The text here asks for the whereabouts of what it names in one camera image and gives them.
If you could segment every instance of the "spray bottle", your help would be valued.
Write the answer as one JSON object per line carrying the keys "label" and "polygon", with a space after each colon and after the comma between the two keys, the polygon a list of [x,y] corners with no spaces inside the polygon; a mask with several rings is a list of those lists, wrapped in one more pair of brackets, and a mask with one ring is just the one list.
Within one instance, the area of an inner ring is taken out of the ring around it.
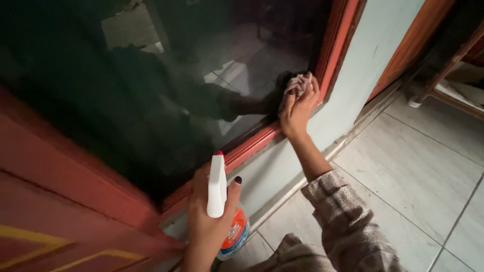
{"label": "spray bottle", "polygon": [[[222,216],[226,201],[227,178],[225,176],[225,160],[224,154],[219,151],[212,156],[207,214],[212,218]],[[232,221],[232,227],[217,254],[217,258],[222,261],[231,258],[242,248],[247,238],[249,238],[249,233],[250,222],[242,209],[242,204],[239,202]]]}

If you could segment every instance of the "tile floor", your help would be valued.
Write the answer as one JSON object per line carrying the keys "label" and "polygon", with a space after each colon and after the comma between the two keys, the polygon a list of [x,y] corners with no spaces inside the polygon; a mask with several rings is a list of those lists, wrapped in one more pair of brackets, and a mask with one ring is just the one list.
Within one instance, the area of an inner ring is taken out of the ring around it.
{"label": "tile floor", "polygon": [[[376,109],[331,162],[367,202],[414,272],[484,271],[484,122],[429,98],[404,94]],[[310,203],[298,192],[221,266],[267,259],[285,234],[321,245]]]}

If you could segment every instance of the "window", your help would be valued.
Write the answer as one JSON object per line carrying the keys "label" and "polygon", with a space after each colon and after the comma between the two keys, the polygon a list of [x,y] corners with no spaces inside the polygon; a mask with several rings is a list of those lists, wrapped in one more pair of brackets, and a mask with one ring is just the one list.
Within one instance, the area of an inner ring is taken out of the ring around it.
{"label": "window", "polygon": [[0,12],[0,77],[13,95],[169,209],[216,150],[228,154],[231,170],[278,134],[285,71],[316,72],[324,93],[331,90],[362,6],[11,1]]}

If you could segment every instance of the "sleeve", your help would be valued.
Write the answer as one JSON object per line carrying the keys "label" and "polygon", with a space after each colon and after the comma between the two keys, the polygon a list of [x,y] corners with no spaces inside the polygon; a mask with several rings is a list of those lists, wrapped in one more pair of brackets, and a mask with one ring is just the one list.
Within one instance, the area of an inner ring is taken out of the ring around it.
{"label": "sleeve", "polygon": [[302,189],[322,228],[322,243],[339,271],[406,271],[400,265],[373,212],[336,171],[326,173]]}

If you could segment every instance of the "hand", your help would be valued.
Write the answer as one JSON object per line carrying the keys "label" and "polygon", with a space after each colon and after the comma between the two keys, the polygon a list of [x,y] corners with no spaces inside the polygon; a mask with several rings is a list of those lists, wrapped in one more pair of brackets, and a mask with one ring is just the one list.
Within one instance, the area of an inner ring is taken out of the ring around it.
{"label": "hand", "polygon": [[188,198],[188,247],[181,271],[210,270],[222,243],[230,232],[241,193],[242,178],[236,177],[228,187],[224,214],[211,218],[207,214],[210,165],[197,170],[192,179],[193,191]]}
{"label": "hand", "polygon": [[293,139],[305,135],[307,122],[314,104],[319,98],[319,84],[313,76],[312,84],[307,84],[304,94],[296,101],[294,90],[285,95],[286,107],[280,114],[281,128],[286,137]]}

